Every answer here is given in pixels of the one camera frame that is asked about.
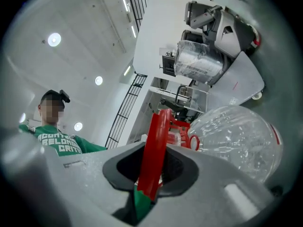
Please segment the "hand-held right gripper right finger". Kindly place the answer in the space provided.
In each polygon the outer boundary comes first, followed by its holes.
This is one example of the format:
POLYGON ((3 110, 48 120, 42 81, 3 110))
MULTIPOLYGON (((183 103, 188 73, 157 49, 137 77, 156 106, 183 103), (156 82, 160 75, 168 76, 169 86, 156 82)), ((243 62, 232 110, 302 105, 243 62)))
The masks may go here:
POLYGON ((272 212, 270 191, 230 162, 173 145, 167 150, 187 162, 159 189, 143 227, 254 227, 272 212))

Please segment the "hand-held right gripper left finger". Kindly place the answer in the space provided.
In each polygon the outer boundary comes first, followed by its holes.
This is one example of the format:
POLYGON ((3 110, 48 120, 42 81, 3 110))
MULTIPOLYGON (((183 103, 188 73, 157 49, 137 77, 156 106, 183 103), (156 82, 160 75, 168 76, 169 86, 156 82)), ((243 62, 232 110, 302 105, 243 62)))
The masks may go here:
POLYGON ((7 227, 142 227, 145 200, 126 180, 118 190, 103 166, 143 148, 60 157, 16 129, 0 132, 0 224, 7 227))

